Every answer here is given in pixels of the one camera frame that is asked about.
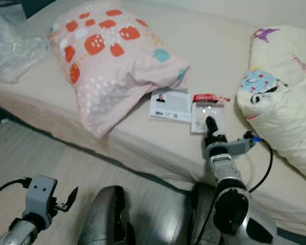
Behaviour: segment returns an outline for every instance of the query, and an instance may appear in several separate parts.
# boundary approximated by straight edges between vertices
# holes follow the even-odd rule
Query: small plastic bag
[[[214,94],[196,94],[192,103],[192,133],[205,133],[208,131],[206,118],[211,116],[218,127],[218,134],[225,134],[226,123],[223,114],[223,106],[230,101],[229,98],[216,96]]]
[[[15,83],[46,58],[48,42],[28,37],[27,19],[19,1],[0,3],[0,81]]]

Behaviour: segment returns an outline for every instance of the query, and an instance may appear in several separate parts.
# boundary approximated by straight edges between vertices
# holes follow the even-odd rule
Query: mattress
[[[33,34],[43,34],[61,12],[80,0],[58,0],[30,19]],[[254,27],[171,7],[130,1],[135,11],[171,48],[191,64],[191,93],[215,93],[232,98],[225,107],[228,140],[249,129],[236,106],[235,94],[248,68]],[[66,142],[115,158],[185,190],[195,182],[214,184],[202,155],[202,136],[190,125],[149,120],[149,95],[100,141],[81,125],[73,88],[65,81],[52,52],[47,60],[14,85],[0,83],[0,106],[25,122]],[[235,158],[248,187],[264,175],[267,150],[257,145]],[[306,178],[276,157],[271,174],[253,193],[280,228],[306,236]]]

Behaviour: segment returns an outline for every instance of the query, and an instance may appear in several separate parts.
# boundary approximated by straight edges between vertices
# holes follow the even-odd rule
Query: red label
[[[229,98],[222,97],[222,96],[216,96],[215,94],[212,94],[212,93],[196,94],[193,97],[193,102],[197,102],[197,101],[214,101],[214,102],[218,102],[219,100],[225,100],[227,102],[230,101]]]

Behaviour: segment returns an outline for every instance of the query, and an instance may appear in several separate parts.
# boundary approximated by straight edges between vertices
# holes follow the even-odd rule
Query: pillow
[[[260,137],[306,175],[306,30],[258,29],[238,105]]]
[[[85,3],[61,15],[50,30],[84,127],[97,138],[146,93],[188,88],[189,64],[119,0]]]

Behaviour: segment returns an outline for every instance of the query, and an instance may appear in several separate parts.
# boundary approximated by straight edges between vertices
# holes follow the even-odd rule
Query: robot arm
[[[65,204],[58,204],[53,197],[57,182],[46,176],[37,176],[31,181],[22,219],[16,218],[12,222],[9,231],[0,238],[0,245],[31,245],[37,234],[51,225],[58,210],[67,212],[70,209],[76,199],[78,187],[71,192]]]
[[[225,244],[272,244],[276,224],[251,198],[232,158],[249,151],[255,145],[254,137],[246,133],[243,139],[227,142],[224,135],[213,135],[217,126],[211,117],[206,122],[209,131],[205,144],[217,181],[215,226]]]

